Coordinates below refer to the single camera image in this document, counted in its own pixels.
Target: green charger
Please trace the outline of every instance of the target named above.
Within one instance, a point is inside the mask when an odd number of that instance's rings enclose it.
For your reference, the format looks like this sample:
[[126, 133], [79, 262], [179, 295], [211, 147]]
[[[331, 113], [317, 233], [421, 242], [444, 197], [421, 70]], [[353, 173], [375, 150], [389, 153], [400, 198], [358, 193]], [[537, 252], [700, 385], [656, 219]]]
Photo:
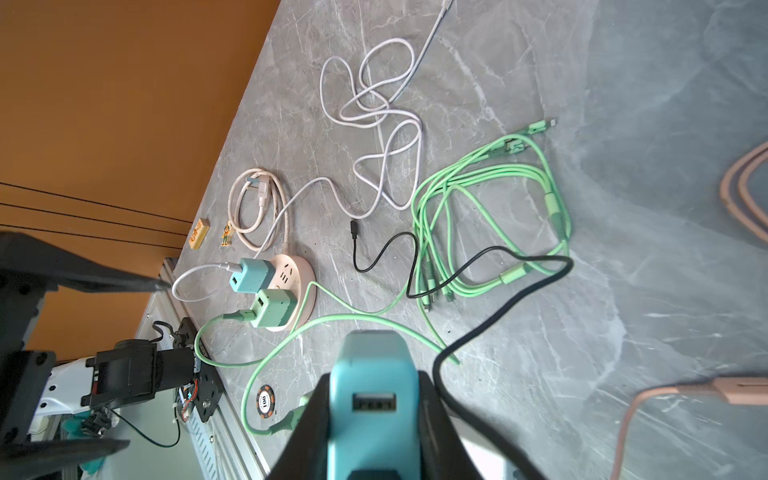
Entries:
[[270, 288], [259, 290], [250, 309], [256, 314], [252, 324], [258, 327], [283, 326], [296, 309], [296, 297], [290, 290]]

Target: marble surface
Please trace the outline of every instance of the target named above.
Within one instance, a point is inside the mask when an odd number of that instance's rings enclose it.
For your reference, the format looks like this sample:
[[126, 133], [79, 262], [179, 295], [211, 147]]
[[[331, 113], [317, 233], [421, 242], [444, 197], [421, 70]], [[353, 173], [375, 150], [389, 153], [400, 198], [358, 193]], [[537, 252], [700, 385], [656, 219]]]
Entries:
[[[275, 172], [291, 193], [325, 175], [356, 209], [371, 204], [372, 190], [351, 166], [378, 151], [378, 141], [324, 118], [320, 69], [339, 55], [356, 70], [367, 48], [393, 36], [418, 51], [438, 10], [438, 0], [283, 0], [200, 205], [213, 238], [185, 248], [177, 273], [249, 256], [237, 240], [221, 248], [215, 238], [230, 185], [247, 168]], [[422, 178], [502, 134], [558, 119], [535, 140], [573, 216], [576, 267], [465, 348], [463, 367], [444, 370], [455, 395], [523, 445], [549, 478], [607, 478], [618, 422], [642, 389], [766, 374], [768, 249], [727, 214], [717, 186], [730, 164], [768, 140], [767, 18], [761, 0], [455, 0], [396, 102], [424, 123]], [[407, 60], [402, 49], [385, 49], [371, 75], [401, 71]], [[328, 103], [338, 108], [349, 97], [346, 79], [332, 68], [326, 82]], [[392, 126], [384, 124], [385, 134]], [[535, 162], [530, 154], [516, 160]], [[408, 196], [413, 162], [413, 154], [400, 157], [390, 169], [398, 201]], [[751, 187], [768, 204], [768, 167]], [[535, 185], [495, 180], [475, 191], [527, 251], [554, 244]], [[255, 195], [247, 202], [250, 224]], [[455, 208], [457, 261], [498, 242], [469, 206]], [[295, 253], [343, 299], [377, 310], [401, 288], [410, 245], [394, 244], [372, 272], [355, 273], [349, 220], [328, 187], [297, 201], [292, 225]], [[409, 212], [382, 205], [361, 222], [361, 257], [371, 260], [409, 225]], [[265, 231], [250, 237], [260, 241]], [[491, 256], [468, 278], [490, 279], [500, 263], [508, 259]], [[195, 278], [185, 293], [223, 286], [227, 276]], [[430, 316], [456, 339], [517, 288], [441, 300]], [[201, 324], [252, 301], [227, 289], [190, 311]], [[342, 311], [319, 294], [313, 315]], [[388, 317], [427, 332], [413, 302]], [[257, 384], [275, 389], [277, 418], [331, 369], [345, 334], [360, 328], [368, 326], [324, 324], [275, 358]], [[263, 356], [283, 337], [222, 323], [207, 341], [218, 359], [236, 362]], [[407, 341], [417, 366], [429, 369], [432, 351]], [[235, 399], [252, 371], [223, 372]], [[251, 412], [255, 425], [273, 421], [259, 419], [255, 406]], [[766, 412], [710, 399], [651, 400], [632, 424], [623, 478], [765, 478]], [[287, 438], [258, 439], [271, 464]]]

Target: blue charger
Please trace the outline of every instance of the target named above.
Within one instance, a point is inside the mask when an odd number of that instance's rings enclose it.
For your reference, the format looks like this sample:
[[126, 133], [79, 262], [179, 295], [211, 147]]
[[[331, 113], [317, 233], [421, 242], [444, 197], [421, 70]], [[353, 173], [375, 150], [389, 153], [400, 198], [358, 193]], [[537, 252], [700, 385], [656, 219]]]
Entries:
[[275, 266], [266, 260], [241, 258], [242, 272], [234, 272], [230, 277], [230, 286], [237, 293], [259, 293], [266, 289], [275, 276]]
[[397, 472], [420, 480], [419, 374], [391, 331], [346, 336], [331, 370], [328, 480], [353, 472]]

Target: brown wall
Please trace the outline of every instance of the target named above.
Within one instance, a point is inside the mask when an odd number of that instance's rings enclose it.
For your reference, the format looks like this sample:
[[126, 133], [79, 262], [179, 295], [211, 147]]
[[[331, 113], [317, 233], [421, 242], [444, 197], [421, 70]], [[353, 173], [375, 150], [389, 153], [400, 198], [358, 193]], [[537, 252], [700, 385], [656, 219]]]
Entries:
[[[157, 275], [186, 241], [278, 3], [0, 3], [0, 224], [150, 243], [25, 230]], [[110, 349], [135, 334], [147, 298], [50, 294], [30, 347]]]

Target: power strip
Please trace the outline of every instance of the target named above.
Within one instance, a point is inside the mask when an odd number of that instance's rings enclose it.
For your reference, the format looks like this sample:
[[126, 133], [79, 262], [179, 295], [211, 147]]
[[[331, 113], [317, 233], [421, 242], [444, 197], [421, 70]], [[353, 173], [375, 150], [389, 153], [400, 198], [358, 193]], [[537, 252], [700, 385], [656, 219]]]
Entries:
[[297, 323], [296, 327], [302, 326], [308, 319], [310, 319], [312, 310], [315, 308], [317, 288], [312, 286], [310, 294], [306, 299], [306, 305], [304, 306], [301, 318], [296, 318], [301, 302], [304, 300], [304, 295], [306, 295], [306, 290], [309, 288], [310, 282], [315, 280], [315, 272], [304, 257], [298, 257], [296, 255], [276, 255], [270, 262], [275, 266], [275, 276], [272, 277], [272, 281], [267, 288], [289, 290], [296, 297], [298, 303], [296, 309], [293, 311], [285, 325], [268, 326], [266, 329], [270, 332], [279, 332], [285, 329], [292, 329], [295, 323]]

